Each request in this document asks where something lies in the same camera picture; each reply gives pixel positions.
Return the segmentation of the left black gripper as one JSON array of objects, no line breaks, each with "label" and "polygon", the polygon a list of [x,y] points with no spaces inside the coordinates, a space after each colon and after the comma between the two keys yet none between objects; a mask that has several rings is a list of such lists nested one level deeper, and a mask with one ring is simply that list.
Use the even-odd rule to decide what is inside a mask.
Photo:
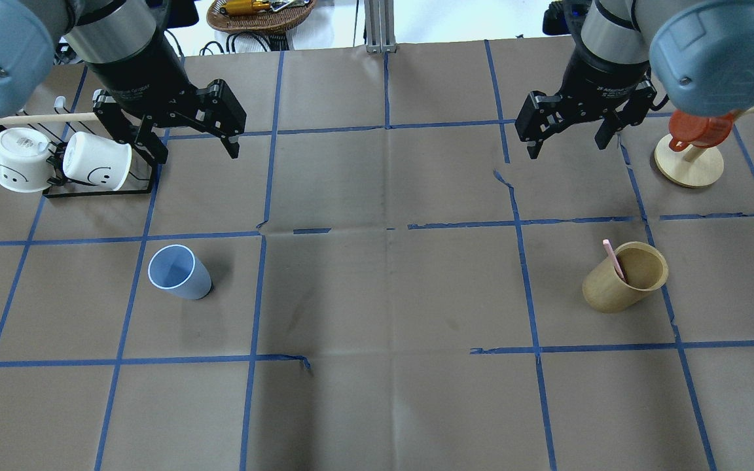
[{"label": "left black gripper", "polygon": [[240,135],[247,113],[221,78],[198,88],[163,33],[119,60],[88,63],[105,91],[126,113],[141,120],[130,124],[130,143],[150,164],[165,164],[168,148],[155,128],[192,126],[219,135],[232,159],[240,155]]}]

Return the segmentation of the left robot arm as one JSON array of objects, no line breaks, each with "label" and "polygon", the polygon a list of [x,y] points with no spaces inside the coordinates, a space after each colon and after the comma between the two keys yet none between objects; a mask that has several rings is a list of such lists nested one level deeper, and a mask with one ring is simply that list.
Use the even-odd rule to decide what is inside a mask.
[{"label": "left robot arm", "polygon": [[0,1],[0,118],[29,101],[65,39],[101,81],[93,111],[117,143],[164,164],[168,150],[155,130],[188,126],[238,158],[246,112],[221,78],[204,88],[190,82],[165,33],[198,17],[174,18],[178,6],[192,2]]}]

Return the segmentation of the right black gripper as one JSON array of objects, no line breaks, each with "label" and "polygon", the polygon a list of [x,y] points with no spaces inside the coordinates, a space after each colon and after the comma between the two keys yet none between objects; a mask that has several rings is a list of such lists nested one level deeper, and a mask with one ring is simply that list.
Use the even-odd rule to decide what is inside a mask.
[{"label": "right black gripper", "polygon": [[557,92],[532,90],[518,113],[515,128],[530,159],[539,157],[545,140],[575,124],[601,122],[594,137],[600,150],[618,131],[640,125],[657,95],[650,69],[647,61],[613,63],[575,50]]}]

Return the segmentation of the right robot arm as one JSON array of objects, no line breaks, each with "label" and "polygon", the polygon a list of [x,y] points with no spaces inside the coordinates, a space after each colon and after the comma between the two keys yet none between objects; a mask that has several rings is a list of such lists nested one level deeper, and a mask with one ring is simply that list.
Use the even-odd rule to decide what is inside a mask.
[{"label": "right robot arm", "polygon": [[575,43],[554,94],[530,92],[515,128],[530,158],[548,138],[595,122],[604,149],[667,101],[693,116],[754,105],[754,1],[552,1],[545,35]]}]

